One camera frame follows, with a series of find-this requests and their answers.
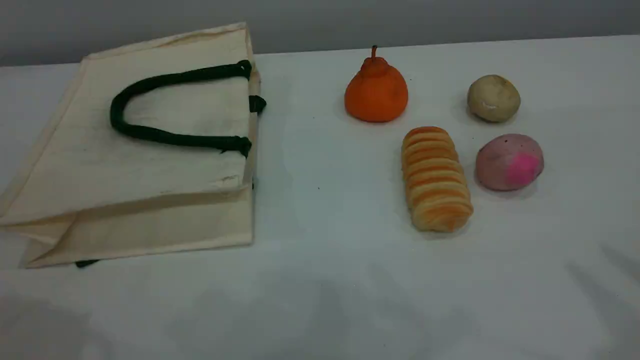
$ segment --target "dark green rope handle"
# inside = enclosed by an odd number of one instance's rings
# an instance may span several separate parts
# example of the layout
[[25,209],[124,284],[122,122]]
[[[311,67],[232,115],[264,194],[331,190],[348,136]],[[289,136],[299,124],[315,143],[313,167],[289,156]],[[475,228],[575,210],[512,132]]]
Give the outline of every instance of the dark green rope handle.
[[[174,134],[154,127],[133,125],[124,120],[124,110],[131,99],[157,88],[171,85],[199,83],[217,79],[244,77],[249,80],[252,66],[248,60],[236,64],[206,67],[176,74],[166,74],[142,79],[127,86],[111,101],[109,117],[111,127],[120,134],[139,140],[147,140],[168,145],[188,147],[210,147],[225,151],[237,151],[247,157],[251,150],[251,140],[240,136],[197,136]],[[260,113],[266,106],[266,101],[257,95],[249,96],[251,112]]]

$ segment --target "potato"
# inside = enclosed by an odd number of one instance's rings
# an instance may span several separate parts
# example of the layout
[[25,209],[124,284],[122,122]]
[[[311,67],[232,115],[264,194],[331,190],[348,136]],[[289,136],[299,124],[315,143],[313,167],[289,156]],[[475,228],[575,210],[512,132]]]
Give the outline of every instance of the potato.
[[475,80],[467,93],[469,110],[489,122],[505,122],[520,107],[520,94],[513,84],[499,75]]

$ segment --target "pink potato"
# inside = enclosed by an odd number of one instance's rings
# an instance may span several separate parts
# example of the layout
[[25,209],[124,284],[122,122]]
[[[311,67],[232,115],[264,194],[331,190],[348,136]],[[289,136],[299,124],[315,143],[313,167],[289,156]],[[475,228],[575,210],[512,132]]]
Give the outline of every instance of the pink potato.
[[517,190],[531,184],[544,167],[542,149],[535,140],[527,135],[506,134],[480,149],[476,177],[491,190]]

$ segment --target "bread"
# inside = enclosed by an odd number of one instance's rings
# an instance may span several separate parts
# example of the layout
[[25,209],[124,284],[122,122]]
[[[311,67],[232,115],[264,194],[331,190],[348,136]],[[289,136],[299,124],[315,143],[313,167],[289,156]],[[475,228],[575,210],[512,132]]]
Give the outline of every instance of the bread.
[[439,127],[409,131],[402,145],[406,201],[414,226],[421,231],[451,233],[473,214],[471,196],[458,153]]

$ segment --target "beige bag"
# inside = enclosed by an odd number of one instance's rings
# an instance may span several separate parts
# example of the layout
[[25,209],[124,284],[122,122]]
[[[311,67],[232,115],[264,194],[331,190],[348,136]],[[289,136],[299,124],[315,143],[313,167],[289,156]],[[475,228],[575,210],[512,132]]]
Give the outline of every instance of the beige bag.
[[[111,128],[112,98],[151,76],[249,60],[236,77],[135,97],[131,124],[172,133],[246,136],[239,152],[136,140]],[[259,93],[245,24],[87,56],[29,158],[0,197],[0,225],[31,239],[27,267],[248,245]]]

